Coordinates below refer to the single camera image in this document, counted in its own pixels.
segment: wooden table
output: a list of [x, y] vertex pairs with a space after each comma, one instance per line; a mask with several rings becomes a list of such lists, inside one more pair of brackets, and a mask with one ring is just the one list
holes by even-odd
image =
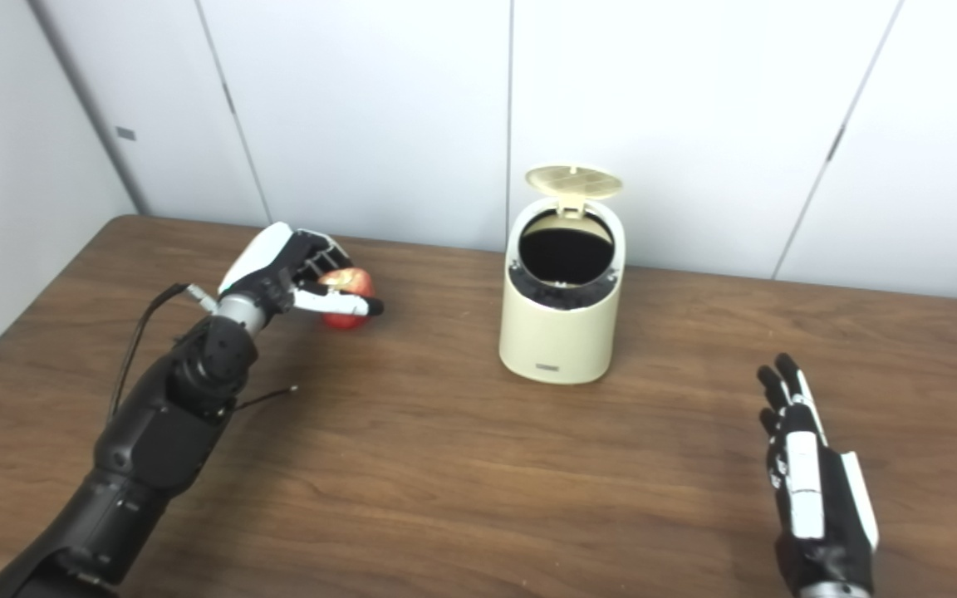
[[[145, 304], [252, 234], [118, 218], [4, 334], [0, 567], [90, 469]], [[787, 596], [754, 379], [779, 351], [861, 455], [878, 594], [957, 596], [957, 300], [633, 268], [611, 371], [557, 387], [498, 360], [500, 254], [342, 241], [386, 315], [265, 330], [247, 396], [303, 393], [239, 414], [125, 597]], [[164, 307], [132, 380], [199, 317]]]

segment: robot finger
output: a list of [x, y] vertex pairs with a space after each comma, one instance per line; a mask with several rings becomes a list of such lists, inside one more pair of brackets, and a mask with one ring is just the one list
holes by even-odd
[[781, 353], [781, 355], [778, 355], [774, 360], [774, 367], [778, 368], [778, 372], [781, 372], [782, 378], [785, 380], [785, 383], [788, 384], [789, 397], [800, 395], [802, 393], [800, 387], [800, 366], [797, 365], [797, 362], [794, 362], [788, 353]]
[[312, 240], [312, 246], [316, 249], [316, 254], [309, 257], [305, 262], [307, 267], [305, 267], [303, 273], [307, 275], [305, 277], [308, 277], [308, 279], [316, 280], [328, 272], [353, 266], [349, 253], [346, 253], [346, 250], [342, 249], [342, 246], [338, 245], [338, 242], [331, 236], [305, 230], [305, 228], [298, 228], [297, 234], [307, 235]]
[[324, 284], [302, 281], [293, 294], [293, 306], [299, 310], [324, 314], [377, 316], [383, 313], [383, 302], [375, 297], [362, 297], [352, 292], [335, 291]]
[[783, 382], [781, 375], [771, 370], [770, 366], [760, 367], [759, 371], [756, 372], [756, 378], [759, 378], [759, 382], [763, 383], [764, 389], [767, 390], [767, 402], [770, 404], [770, 408], [774, 409], [774, 412], [779, 413], [781, 409], [791, 404], [788, 387]]
[[767, 408], [759, 412], [759, 423], [763, 424], [763, 430], [767, 431], [767, 435], [778, 434], [778, 423], [781, 420], [782, 418], [774, 413], [774, 409]]

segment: white robotic hand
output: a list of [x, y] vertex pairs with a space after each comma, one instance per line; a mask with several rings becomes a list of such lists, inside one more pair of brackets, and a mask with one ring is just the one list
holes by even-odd
[[[377, 316], [383, 313], [383, 302], [350, 292], [336, 291], [317, 282], [324, 273], [353, 265], [341, 246], [326, 234], [275, 223], [262, 230], [246, 246], [220, 283], [221, 300], [232, 292], [246, 292], [247, 287], [261, 284], [267, 290], [277, 282], [285, 291], [277, 299], [277, 313], [290, 307], [329, 314]], [[249, 295], [256, 295], [250, 289]]]
[[759, 419], [770, 435], [767, 469], [782, 520], [778, 567], [794, 596], [867, 598], [877, 522], [858, 457], [829, 448], [793, 358], [782, 353], [774, 364], [778, 371], [763, 366], [758, 377], [770, 404]]

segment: black robotic arm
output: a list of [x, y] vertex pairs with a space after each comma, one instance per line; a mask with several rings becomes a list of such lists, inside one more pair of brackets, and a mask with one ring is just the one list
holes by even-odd
[[113, 596], [164, 514], [231, 421], [258, 358], [254, 338], [292, 307], [379, 315], [377, 299], [316, 280], [352, 265], [326, 235], [276, 223], [228, 270], [212, 311], [143, 374], [95, 443], [72, 499], [0, 572], [0, 598]]

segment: white wall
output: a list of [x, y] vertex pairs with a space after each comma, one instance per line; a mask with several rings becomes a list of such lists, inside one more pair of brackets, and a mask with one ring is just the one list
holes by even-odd
[[906, 0], [808, 208], [896, 0], [33, 1], [155, 214], [501, 249], [580, 160], [635, 264], [771, 277], [804, 215], [779, 277], [957, 296], [957, 3]]
[[772, 276], [894, 5], [517, 1], [510, 215], [581, 160], [631, 264]]
[[0, 334], [132, 203], [30, 8], [0, 0]]
[[202, 0], [274, 219], [501, 249], [508, 0]]
[[904, 5], [778, 277], [957, 296], [957, 2]]
[[194, 0], [33, 2], [146, 212], [268, 224]]

